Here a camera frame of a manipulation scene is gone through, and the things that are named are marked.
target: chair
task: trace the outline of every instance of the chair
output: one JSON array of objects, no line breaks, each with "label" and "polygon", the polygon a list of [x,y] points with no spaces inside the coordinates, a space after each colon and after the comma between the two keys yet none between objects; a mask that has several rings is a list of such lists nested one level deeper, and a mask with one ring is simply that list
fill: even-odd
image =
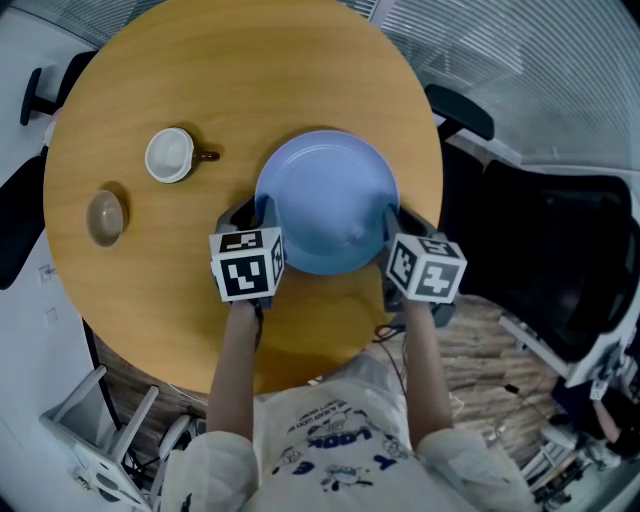
[{"label": "chair", "polygon": [[596,365],[596,342],[640,308],[640,228],[626,184],[493,161],[469,209],[458,228],[468,259],[460,292],[486,297],[525,322],[554,353],[548,362],[564,377],[587,356]]},{"label": "chair", "polygon": [[0,188],[0,290],[15,281],[44,229],[45,157],[25,162]]},{"label": "chair", "polygon": [[29,124],[29,116],[33,111],[53,115],[56,110],[64,105],[67,96],[69,96],[69,93],[71,92],[71,88],[74,86],[84,71],[84,68],[87,67],[87,64],[89,64],[96,53],[98,52],[79,53],[71,60],[69,67],[62,78],[62,83],[60,84],[56,101],[49,101],[36,95],[36,89],[38,87],[42,68],[34,69],[33,73],[31,73],[31,78],[29,78],[29,83],[27,84],[27,89],[22,100],[20,124],[22,126],[27,126],[27,124]]},{"label": "chair", "polygon": [[428,85],[425,93],[433,112],[444,117],[438,126],[442,149],[443,194],[438,229],[457,242],[458,228],[464,225],[468,204],[482,177],[482,163],[470,154],[447,143],[446,140],[461,129],[475,133],[485,140],[493,139],[493,119],[474,102],[461,94],[439,85]]},{"label": "chair", "polygon": [[70,450],[78,461],[74,472],[76,480],[88,488],[99,492],[107,501],[124,501],[132,507],[151,512],[158,508],[158,491],[164,471],[156,476],[150,492],[151,500],[145,498],[122,466],[122,460],[129,449],[136,432],[158,396],[158,388],[152,386],[129,424],[120,430],[107,449],[100,448],[63,425],[65,415],[78,405],[94,389],[107,370],[99,366],[58,407],[40,416],[40,423]]}]

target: chair armrest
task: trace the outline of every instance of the chair armrest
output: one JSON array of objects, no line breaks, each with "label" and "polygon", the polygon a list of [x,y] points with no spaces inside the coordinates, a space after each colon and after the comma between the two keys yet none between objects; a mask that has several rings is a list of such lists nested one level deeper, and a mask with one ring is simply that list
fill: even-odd
[{"label": "chair armrest", "polygon": [[445,141],[463,128],[485,140],[493,139],[495,131],[493,119],[469,98],[446,87],[433,84],[427,85],[424,92],[431,110],[445,118],[445,122],[438,127],[441,141]]}]

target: beige bowl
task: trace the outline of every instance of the beige bowl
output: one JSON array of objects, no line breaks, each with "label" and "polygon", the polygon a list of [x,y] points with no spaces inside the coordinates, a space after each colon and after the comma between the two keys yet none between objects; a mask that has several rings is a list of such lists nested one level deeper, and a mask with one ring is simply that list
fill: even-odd
[{"label": "beige bowl", "polygon": [[99,247],[111,247],[127,227],[127,210],[115,194],[99,190],[87,207],[87,231]]}]

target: white chair leg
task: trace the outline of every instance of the white chair leg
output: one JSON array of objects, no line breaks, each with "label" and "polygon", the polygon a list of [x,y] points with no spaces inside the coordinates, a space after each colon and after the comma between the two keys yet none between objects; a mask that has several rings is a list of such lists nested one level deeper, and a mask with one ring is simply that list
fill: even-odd
[{"label": "white chair leg", "polygon": [[114,461],[118,463],[122,462],[124,454],[127,453],[129,445],[131,444],[131,441],[133,441],[133,437],[136,435],[136,432],[138,432],[142,421],[149,412],[149,409],[151,409],[153,401],[157,396],[158,388],[156,386],[151,386],[142,402],[140,402],[138,409],[133,413],[131,421],[129,421],[129,424],[125,427],[124,432],[118,436],[118,440],[109,451],[109,456],[112,457]]},{"label": "white chair leg", "polygon": [[87,375],[80,385],[72,391],[64,402],[62,402],[60,409],[58,409],[58,412],[55,413],[51,421],[54,423],[60,423],[60,420],[64,415],[67,414],[67,412],[69,412],[69,410],[74,406],[78,405],[82,399],[89,394],[89,391],[91,391],[95,385],[100,382],[100,379],[104,377],[105,373],[107,373],[107,369],[103,365],[100,365]]},{"label": "white chair leg", "polygon": [[161,460],[160,466],[156,477],[151,484],[151,490],[149,491],[149,504],[154,512],[160,508],[160,489],[162,488],[162,482],[164,482],[164,474],[167,471],[167,461]]}]

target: blue plate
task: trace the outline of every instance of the blue plate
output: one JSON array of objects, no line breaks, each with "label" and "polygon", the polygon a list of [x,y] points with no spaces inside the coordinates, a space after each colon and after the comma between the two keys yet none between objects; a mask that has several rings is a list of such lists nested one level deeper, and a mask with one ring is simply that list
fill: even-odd
[{"label": "blue plate", "polygon": [[271,155],[256,187],[259,209],[275,203],[287,263],[304,272],[342,274],[369,263],[384,245],[383,210],[396,209],[389,164],[355,135],[321,130]]}]

